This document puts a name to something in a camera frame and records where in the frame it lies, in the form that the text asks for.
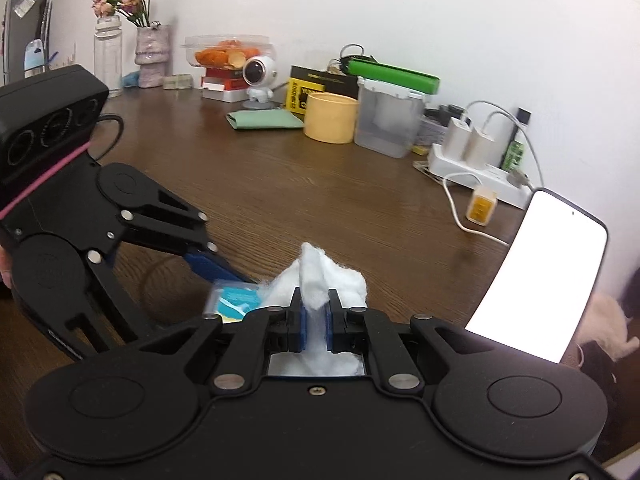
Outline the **clear dental floss pick box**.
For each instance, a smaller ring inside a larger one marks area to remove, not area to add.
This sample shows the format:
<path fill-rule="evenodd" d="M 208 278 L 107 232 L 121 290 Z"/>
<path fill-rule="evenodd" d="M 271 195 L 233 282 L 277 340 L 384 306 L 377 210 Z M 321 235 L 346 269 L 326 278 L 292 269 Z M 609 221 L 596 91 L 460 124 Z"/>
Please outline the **clear dental floss pick box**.
<path fill-rule="evenodd" d="M 224 323 L 241 322 L 248 312 L 260 307 L 259 286 L 237 281 L 214 281 L 206 300 L 203 318 L 219 316 Z"/>

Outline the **white cotton wad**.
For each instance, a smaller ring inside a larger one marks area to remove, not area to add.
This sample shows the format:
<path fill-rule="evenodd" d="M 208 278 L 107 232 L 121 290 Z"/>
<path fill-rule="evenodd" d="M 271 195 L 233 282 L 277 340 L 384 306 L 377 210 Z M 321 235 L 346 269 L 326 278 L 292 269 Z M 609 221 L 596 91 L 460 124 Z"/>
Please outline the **white cotton wad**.
<path fill-rule="evenodd" d="M 260 305 L 263 308 L 287 307 L 296 290 L 302 294 L 306 313 L 305 349 L 274 354 L 268 374 L 293 377 L 363 375 L 364 364 L 360 356 L 329 350 L 329 330 L 324 313 L 330 290 L 337 292 L 344 308 L 364 307 L 367 304 L 367 283 L 363 275 L 340 266 L 324 250 L 305 242 L 296 260 L 270 283 L 259 287 Z"/>

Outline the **clear plastic storage container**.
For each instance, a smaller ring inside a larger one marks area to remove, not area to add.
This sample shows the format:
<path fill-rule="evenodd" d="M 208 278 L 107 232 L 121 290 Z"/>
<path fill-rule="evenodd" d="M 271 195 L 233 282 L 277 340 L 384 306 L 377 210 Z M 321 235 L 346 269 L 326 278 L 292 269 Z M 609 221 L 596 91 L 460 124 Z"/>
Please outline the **clear plastic storage container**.
<path fill-rule="evenodd" d="M 358 120 L 354 142 L 393 158 L 412 149 L 428 96 L 390 82 L 358 77 Z"/>

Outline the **green folded cloth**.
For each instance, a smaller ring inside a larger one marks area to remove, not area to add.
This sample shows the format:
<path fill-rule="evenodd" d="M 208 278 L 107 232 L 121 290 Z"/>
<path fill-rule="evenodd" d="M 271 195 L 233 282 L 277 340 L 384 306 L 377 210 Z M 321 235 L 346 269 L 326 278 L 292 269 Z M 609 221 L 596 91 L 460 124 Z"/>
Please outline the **green folded cloth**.
<path fill-rule="evenodd" d="M 234 130 L 301 129 L 304 123 L 288 110 L 236 110 L 226 115 Z"/>

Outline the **yellow white plug adapter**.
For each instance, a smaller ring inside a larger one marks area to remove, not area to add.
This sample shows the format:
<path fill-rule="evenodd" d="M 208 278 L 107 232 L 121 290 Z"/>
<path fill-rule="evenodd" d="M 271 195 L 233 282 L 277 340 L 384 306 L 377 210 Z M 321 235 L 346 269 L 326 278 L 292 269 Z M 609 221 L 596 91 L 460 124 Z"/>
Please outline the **yellow white plug adapter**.
<path fill-rule="evenodd" d="M 477 226 L 487 226 L 498 204 L 498 193 L 478 184 L 471 195 L 465 218 Z"/>

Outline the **red white boxes stack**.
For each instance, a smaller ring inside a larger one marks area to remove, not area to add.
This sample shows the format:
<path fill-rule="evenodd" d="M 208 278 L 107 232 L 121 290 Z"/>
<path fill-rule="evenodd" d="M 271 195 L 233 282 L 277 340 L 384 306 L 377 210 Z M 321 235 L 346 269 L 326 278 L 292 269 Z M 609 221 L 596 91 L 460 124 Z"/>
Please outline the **red white boxes stack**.
<path fill-rule="evenodd" d="M 242 70 L 225 68 L 206 68 L 201 78 L 203 99 L 224 103 L 237 103 L 247 99 L 248 84 L 242 76 Z"/>

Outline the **small grey green block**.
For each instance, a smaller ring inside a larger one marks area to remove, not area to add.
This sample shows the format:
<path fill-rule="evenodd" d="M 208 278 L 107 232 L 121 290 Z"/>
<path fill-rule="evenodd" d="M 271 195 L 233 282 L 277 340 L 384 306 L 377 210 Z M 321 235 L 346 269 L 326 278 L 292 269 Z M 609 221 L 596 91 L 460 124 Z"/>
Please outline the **small grey green block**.
<path fill-rule="evenodd" d="M 190 90 L 193 88 L 193 77 L 190 74 L 175 74 L 163 78 L 164 90 Z"/>

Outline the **smartphone with white screen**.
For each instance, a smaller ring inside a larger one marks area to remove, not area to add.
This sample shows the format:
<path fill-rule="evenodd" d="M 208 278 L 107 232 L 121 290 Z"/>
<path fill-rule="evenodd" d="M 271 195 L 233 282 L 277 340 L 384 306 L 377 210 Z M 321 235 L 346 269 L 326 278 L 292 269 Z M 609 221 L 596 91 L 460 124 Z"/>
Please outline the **smartphone with white screen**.
<path fill-rule="evenodd" d="M 560 362 L 585 312 L 606 246 L 608 229 L 602 221 L 538 188 L 465 329 Z"/>

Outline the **yellow round cup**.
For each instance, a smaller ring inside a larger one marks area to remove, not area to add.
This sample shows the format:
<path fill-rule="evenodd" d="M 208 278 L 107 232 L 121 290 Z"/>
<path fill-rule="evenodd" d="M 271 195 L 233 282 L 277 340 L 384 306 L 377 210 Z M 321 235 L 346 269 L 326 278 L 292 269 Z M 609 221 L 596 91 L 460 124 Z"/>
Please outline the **yellow round cup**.
<path fill-rule="evenodd" d="M 304 117 L 305 136 L 329 144 L 352 143 L 358 105 L 358 101 L 349 96 L 329 92 L 311 93 Z"/>

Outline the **white astronaut figurine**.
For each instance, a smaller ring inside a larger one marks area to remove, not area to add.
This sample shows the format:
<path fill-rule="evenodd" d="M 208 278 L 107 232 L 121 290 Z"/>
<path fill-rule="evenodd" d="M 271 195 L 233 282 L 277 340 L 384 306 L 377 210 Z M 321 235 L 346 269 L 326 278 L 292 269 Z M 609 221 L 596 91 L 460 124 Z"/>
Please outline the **white astronaut figurine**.
<path fill-rule="evenodd" d="M 243 79 L 247 83 L 247 110 L 270 110 L 273 108 L 272 84 L 278 76 L 276 61 L 270 55 L 252 56 L 243 66 Z"/>

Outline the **clear glass bottle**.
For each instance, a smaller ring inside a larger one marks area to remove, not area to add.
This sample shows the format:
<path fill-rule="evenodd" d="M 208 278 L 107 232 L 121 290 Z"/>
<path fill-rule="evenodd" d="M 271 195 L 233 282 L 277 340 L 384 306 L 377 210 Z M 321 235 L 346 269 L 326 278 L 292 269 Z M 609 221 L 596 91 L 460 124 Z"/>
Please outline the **clear glass bottle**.
<path fill-rule="evenodd" d="M 122 94 L 122 23 L 118 16 L 99 18 L 93 37 L 94 74 L 108 89 L 108 96 Z"/>

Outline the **black yellow Yunmo box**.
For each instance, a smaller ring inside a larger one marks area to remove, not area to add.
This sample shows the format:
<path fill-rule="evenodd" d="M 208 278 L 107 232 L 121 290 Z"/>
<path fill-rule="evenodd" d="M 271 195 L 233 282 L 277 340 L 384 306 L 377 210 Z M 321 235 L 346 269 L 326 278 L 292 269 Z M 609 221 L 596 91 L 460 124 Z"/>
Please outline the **black yellow Yunmo box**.
<path fill-rule="evenodd" d="M 284 107 L 294 115 L 304 116 L 308 96 L 314 92 L 348 96 L 356 100 L 359 92 L 358 79 L 356 76 L 334 74 L 293 65 L 286 85 Z"/>

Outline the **white power strip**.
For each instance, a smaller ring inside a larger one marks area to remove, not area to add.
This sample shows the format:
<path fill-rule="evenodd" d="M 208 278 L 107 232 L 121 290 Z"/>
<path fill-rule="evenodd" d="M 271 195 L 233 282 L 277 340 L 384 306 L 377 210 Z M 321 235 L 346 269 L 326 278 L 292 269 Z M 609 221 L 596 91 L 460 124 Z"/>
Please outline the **white power strip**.
<path fill-rule="evenodd" d="M 484 169 L 474 169 L 464 162 L 447 158 L 442 154 L 442 147 L 433 144 L 427 155 L 427 168 L 430 173 L 439 178 L 447 177 L 451 182 L 475 188 L 478 184 L 485 185 L 497 193 L 498 200 L 518 209 L 525 209 L 532 191 L 524 184 L 512 184 L 509 175 L 493 166 Z"/>

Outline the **white charger left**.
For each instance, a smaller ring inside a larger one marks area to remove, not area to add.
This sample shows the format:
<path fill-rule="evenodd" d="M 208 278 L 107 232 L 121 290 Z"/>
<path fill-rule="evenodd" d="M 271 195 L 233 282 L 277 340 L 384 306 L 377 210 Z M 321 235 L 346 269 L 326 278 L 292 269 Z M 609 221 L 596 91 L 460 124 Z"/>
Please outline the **white charger left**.
<path fill-rule="evenodd" d="M 461 160 L 471 133 L 472 129 L 465 120 L 451 117 L 444 142 L 442 142 L 442 154 L 451 160 Z"/>

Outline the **white charger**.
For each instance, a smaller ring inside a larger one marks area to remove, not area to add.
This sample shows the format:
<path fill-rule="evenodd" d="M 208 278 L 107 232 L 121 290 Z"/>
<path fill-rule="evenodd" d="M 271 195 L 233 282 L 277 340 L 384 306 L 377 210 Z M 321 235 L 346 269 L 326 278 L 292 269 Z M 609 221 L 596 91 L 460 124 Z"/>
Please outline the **white charger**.
<path fill-rule="evenodd" d="M 442 154 L 451 160 L 461 160 L 471 133 L 472 129 L 465 120 L 451 117 L 444 142 L 442 142 Z"/>
<path fill-rule="evenodd" d="M 464 161 L 474 169 L 483 170 L 488 162 L 495 141 L 491 136 L 473 129 L 464 152 Z"/>

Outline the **clear snack clamshell box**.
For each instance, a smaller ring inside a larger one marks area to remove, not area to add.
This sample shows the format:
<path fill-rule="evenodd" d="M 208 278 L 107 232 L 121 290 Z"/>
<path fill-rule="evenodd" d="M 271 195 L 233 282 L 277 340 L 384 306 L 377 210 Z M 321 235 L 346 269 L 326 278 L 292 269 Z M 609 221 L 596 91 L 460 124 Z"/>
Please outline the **clear snack clamshell box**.
<path fill-rule="evenodd" d="M 239 70 L 257 55 L 276 56 L 269 38 L 258 35 L 190 36 L 182 47 L 190 65 L 223 70 Z"/>

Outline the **pink textured vase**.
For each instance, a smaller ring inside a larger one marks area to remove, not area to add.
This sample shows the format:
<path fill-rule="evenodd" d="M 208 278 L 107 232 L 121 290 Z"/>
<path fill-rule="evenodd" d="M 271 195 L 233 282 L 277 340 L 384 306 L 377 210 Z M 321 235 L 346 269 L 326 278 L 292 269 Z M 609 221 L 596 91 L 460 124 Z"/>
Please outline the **pink textured vase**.
<path fill-rule="evenodd" d="M 169 28 L 163 25 L 140 27 L 136 38 L 134 62 L 139 66 L 141 89 L 160 87 L 171 55 Z"/>

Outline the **white charger right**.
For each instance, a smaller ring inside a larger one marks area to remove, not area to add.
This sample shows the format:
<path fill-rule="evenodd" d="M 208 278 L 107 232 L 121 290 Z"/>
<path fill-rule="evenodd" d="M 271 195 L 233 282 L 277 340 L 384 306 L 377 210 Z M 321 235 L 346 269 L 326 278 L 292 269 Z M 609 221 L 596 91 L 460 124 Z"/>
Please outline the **white charger right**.
<path fill-rule="evenodd" d="M 483 170 L 488 162 L 495 141 L 491 136 L 473 129 L 464 152 L 464 161 L 474 169 Z"/>

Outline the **green cylindrical case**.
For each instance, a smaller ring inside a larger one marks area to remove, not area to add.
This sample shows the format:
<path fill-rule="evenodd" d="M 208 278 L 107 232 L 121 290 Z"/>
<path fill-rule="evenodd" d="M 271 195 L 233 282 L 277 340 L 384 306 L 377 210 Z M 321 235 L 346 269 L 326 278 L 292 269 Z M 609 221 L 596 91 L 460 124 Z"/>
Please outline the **green cylindrical case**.
<path fill-rule="evenodd" d="M 434 96 L 439 92 L 440 79 L 438 77 L 416 72 L 415 70 L 406 70 L 405 68 L 370 60 L 360 60 L 360 58 L 349 60 L 347 67 L 352 76 L 397 84 L 430 96 Z"/>

